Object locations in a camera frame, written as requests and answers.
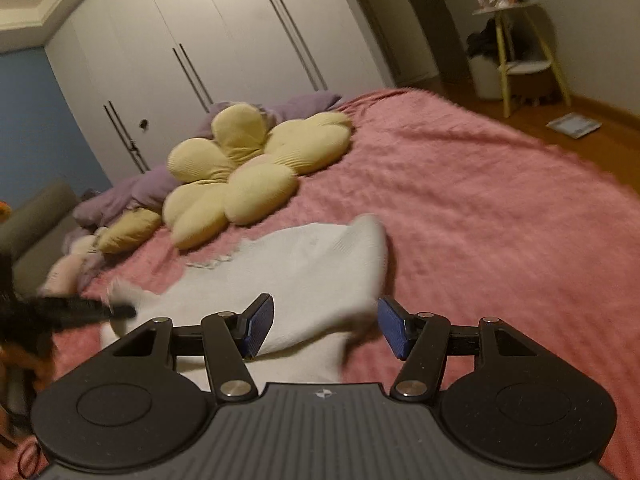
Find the pink plush toy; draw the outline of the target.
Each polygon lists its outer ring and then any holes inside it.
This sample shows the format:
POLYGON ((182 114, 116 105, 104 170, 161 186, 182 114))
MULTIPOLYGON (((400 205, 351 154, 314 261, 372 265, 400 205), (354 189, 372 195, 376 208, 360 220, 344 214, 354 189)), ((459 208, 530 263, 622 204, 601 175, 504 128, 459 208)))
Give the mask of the pink plush toy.
POLYGON ((39 295, 46 297, 78 296, 104 266, 102 252, 96 247, 94 234, 74 240, 68 253, 51 266, 39 295))

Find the white wardrobe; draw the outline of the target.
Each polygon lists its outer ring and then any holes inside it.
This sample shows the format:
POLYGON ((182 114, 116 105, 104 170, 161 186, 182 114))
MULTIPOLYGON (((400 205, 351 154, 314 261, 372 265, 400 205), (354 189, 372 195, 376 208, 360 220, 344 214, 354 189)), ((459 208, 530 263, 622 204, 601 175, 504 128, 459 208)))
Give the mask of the white wardrobe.
POLYGON ((355 0, 84 0, 46 52, 112 182, 163 162, 218 102, 392 84, 355 0))

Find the pink ribbed bedspread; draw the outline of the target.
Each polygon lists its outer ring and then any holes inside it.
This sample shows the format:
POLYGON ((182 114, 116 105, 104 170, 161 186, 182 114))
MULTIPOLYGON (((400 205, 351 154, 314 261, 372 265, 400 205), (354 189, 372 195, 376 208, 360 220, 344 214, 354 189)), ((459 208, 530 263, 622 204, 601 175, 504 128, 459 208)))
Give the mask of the pink ribbed bedspread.
POLYGON ((348 102, 352 149, 282 209, 196 252, 311 222, 375 214, 390 284, 411 311, 457 324, 495 315, 611 393, 604 466, 639 474, 639 199, 612 176, 500 122, 418 90, 348 102))

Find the small yellow pillow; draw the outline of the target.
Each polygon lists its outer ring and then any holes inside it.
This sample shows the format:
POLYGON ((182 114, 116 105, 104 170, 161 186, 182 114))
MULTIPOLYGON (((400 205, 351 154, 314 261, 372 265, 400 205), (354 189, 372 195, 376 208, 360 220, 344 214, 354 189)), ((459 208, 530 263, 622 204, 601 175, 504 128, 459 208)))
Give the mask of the small yellow pillow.
POLYGON ((162 216, 155 211, 145 208, 128 210, 98 236, 96 249, 109 255, 132 252, 161 225, 162 216))

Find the dark wooden door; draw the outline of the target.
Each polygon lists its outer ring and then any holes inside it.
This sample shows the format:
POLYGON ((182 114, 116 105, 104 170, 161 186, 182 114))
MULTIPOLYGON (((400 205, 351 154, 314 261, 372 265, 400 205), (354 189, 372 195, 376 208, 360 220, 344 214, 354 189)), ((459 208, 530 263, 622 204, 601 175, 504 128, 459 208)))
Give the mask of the dark wooden door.
POLYGON ((457 84, 471 78, 454 19, 445 0, 409 0, 431 48, 440 79, 457 84))

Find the white knitted garment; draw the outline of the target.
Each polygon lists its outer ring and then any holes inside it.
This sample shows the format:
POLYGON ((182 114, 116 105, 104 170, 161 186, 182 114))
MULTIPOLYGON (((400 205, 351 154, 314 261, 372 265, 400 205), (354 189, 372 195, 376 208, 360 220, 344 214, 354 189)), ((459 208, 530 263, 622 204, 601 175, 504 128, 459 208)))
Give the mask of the white knitted garment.
POLYGON ((265 292, 273 299, 274 318, 258 356, 247 363, 256 386, 334 384, 347 345, 374 321, 386 271, 386 233, 372 214, 349 224, 279 230, 241 240, 229 255, 190 264, 159 295, 114 281, 108 300, 132 304, 137 315, 103 325, 101 344, 107 347, 158 316, 187 326, 220 311, 240 313, 265 292))

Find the yellow flower-shaped cushion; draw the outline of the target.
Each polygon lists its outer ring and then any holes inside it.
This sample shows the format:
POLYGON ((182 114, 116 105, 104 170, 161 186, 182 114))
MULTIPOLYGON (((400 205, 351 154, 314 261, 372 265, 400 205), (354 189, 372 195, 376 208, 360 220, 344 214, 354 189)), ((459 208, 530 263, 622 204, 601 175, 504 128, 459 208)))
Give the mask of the yellow flower-shaped cushion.
POLYGON ((163 222, 179 250, 283 207, 301 176, 334 164, 349 150, 352 122, 341 112, 321 112, 270 128, 257 107, 238 103, 213 118, 212 133, 211 139, 180 143, 167 159, 181 184, 166 197, 163 222))

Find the grey-green headboard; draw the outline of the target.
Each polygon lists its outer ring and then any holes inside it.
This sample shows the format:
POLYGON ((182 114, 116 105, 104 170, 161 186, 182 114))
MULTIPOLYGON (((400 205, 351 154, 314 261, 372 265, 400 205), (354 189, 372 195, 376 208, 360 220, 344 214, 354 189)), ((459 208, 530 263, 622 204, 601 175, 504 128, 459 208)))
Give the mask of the grey-green headboard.
POLYGON ((78 227, 73 210, 78 197, 57 180, 32 196, 1 225, 1 253, 12 259, 14 289, 34 296, 63 255, 65 237, 78 227))

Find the white bin with dark clothes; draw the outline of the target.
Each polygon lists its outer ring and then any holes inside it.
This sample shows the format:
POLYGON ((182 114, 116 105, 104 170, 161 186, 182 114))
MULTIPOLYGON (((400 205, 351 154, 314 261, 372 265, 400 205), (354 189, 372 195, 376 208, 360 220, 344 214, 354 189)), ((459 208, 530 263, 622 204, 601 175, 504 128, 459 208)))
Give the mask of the white bin with dark clothes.
POLYGON ((496 24, 490 18, 479 32, 472 32, 466 40, 474 89, 477 97, 485 101, 499 101, 502 90, 499 73, 499 50, 496 24))

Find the purple blanket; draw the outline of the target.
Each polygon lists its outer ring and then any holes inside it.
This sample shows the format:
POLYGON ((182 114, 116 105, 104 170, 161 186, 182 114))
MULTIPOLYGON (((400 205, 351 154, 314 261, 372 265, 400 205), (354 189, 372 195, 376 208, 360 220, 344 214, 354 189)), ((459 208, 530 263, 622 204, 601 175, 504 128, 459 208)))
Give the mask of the purple blanket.
MULTIPOLYGON (((342 96, 331 91, 316 91, 294 96, 283 104, 265 106, 255 104, 269 129, 291 119, 306 119, 314 114, 332 110, 342 96)), ((95 230, 110 226, 124 212, 145 208, 161 212, 166 197, 180 182, 162 164, 145 174, 125 179, 96 197, 85 200, 73 210, 78 226, 95 230)))

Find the book on floor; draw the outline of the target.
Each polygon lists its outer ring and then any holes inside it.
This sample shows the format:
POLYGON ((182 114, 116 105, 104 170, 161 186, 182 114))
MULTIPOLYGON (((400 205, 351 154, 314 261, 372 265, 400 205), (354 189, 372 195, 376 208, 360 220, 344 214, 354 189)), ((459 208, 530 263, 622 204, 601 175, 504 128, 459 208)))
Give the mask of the book on floor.
POLYGON ((566 114, 548 122, 547 127, 564 134, 571 139, 581 139, 600 129, 602 124, 596 120, 577 113, 566 114))

